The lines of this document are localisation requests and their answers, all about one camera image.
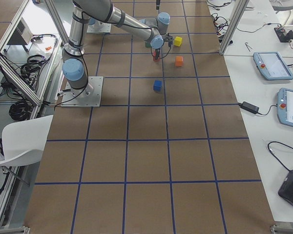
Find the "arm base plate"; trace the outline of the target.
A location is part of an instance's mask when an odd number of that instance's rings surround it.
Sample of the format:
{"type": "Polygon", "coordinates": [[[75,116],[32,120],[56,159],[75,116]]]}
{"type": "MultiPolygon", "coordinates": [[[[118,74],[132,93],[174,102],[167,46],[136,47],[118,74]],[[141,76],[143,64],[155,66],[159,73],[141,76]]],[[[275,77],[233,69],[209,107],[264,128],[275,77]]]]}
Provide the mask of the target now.
{"type": "Polygon", "coordinates": [[[86,89],[78,96],[81,90],[71,89],[68,81],[66,82],[66,89],[70,91],[65,92],[62,98],[61,107],[63,108],[83,108],[83,107],[100,107],[102,88],[104,77],[88,78],[88,85],[86,89]]]}
{"type": "Polygon", "coordinates": [[[99,27],[90,27],[87,28],[88,34],[109,34],[111,32],[111,24],[100,22],[99,27]]]}

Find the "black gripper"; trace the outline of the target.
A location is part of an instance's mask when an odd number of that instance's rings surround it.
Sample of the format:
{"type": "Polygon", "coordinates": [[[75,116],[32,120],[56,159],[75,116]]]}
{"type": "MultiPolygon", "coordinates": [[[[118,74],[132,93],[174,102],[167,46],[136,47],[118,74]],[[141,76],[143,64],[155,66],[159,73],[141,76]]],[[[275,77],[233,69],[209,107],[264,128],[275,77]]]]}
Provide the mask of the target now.
{"type": "Polygon", "coordinates": [[[161,57],[160,57],[160,53],[161,53],[161,49],[158,48],[158,49],[155,49],[154,51],[154,56],[153,56],[153,60],[160,60],[161,57]]]}

